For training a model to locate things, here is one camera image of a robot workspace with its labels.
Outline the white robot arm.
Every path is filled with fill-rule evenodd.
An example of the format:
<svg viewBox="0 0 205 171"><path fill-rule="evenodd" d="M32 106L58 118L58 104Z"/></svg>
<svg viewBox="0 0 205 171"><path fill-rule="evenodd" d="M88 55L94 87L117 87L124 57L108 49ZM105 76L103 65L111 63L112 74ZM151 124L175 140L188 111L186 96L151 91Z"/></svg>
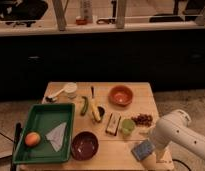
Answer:
<svg viewBox="0 0 205 171"><path fill-rule="evenodd" d="M162 116L149 131L149 139L156 149L165 149L174 142L205 160L205 136L189 128L191 118L181 109Z"/></svg>

